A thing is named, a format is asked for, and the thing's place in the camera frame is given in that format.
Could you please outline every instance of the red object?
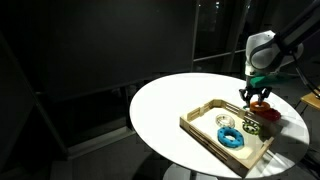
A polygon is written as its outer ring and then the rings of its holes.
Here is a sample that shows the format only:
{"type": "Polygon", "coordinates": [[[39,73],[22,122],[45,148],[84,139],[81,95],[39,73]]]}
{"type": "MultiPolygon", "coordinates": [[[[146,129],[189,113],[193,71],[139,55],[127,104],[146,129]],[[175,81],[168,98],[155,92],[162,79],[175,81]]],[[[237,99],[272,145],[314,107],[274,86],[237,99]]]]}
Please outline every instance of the red object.
{"type": "Polygon", "coordinates": [[[269,110],[266,111],[256,111],[255,112],[257,115],[269,120],[269,121],[278,121],[281,118],[281,114],[279,111],[270,108],[269,110]]]}

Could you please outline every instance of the white table top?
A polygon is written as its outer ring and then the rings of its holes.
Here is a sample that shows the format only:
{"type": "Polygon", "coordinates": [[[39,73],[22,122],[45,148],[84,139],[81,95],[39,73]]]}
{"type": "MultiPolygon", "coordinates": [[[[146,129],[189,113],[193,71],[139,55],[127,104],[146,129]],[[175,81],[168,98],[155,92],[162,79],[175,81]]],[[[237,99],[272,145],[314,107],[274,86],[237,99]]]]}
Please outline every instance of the white table top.
{"type": "MultiPolygon", "coordinates": [[[[179,126],[179,117],[211,99],[223,99],[242,107],[239,89],[245,81],[216,74],[184,73],[150,82],[134,96],[130,117],[137,134],[153,150],[172,162],[216,177],[240,178],[179,126]]],[[[309,132],[301,116],[284,100],[271,93],[267,99],[282,118],[281,134],[269,153],[247,178],[282,173],[299,162],[309,146],[309,132]]]]}

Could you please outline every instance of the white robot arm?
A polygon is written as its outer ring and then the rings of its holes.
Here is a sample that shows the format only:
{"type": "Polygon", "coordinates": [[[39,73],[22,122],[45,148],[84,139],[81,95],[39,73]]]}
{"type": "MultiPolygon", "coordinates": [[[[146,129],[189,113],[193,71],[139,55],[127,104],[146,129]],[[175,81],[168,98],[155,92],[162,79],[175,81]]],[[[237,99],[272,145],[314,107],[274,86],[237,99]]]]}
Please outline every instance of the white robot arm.
{"type": "Polygon", "coordinates": [[[316,95],[320,90],[309,81],[298,66],[297,59],[303,53],[302,42],[314,35],[320,29],[320,1],[315,0],[303,13],[301,13],[283,31],[261,32],[248,38],[246,45],[245,75],[247,86],[240,89],[241,98],[247,106],[254,94],[259,95],[258,102],[262,103],[269,96],[271,87],[252,87],[251,79],[257,76],[276,74],[281,67],[295,62],[296,69],[304,84],[316,95]]]}

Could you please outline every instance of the blue ring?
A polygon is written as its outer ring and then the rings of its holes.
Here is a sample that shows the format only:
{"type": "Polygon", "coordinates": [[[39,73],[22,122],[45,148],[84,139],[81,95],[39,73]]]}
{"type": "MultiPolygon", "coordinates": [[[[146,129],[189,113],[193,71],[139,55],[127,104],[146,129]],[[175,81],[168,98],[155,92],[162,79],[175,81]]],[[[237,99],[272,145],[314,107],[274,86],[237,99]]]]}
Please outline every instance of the blue ring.
{"type": "Polygon", "coordinates": [[[244,145],[242,134],[231,127],[220,128],[218,130],[218,140],[222,145],[230,148],[237,148],[244,145]],[[228,139],[226,136],[232,136],[234,140],[228,139]]]}

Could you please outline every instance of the tray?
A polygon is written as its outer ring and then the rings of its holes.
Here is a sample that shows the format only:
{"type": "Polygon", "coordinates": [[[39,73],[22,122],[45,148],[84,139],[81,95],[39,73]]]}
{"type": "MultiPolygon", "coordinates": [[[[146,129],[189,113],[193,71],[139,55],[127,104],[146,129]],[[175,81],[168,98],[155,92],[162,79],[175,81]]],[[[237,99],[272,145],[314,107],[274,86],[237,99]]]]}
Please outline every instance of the tray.
{"type": "Polygon", "coordinates": [[[278,124],[271,123],[221,99],[213,99],[182,115],[180,127],[241,177],[245,177],[260,160],[282,129],[278,124]],[[232,149],[223,146],[218,141],[217,131],[220,127],[216,124],[215,119],[218,114],[227,114],[235,120],[234,128],[243,135],[244,146],[232,149]],[[244,120],[259,123],[261,126],[259,135],[245,132],[242,129],[244,120]]]}

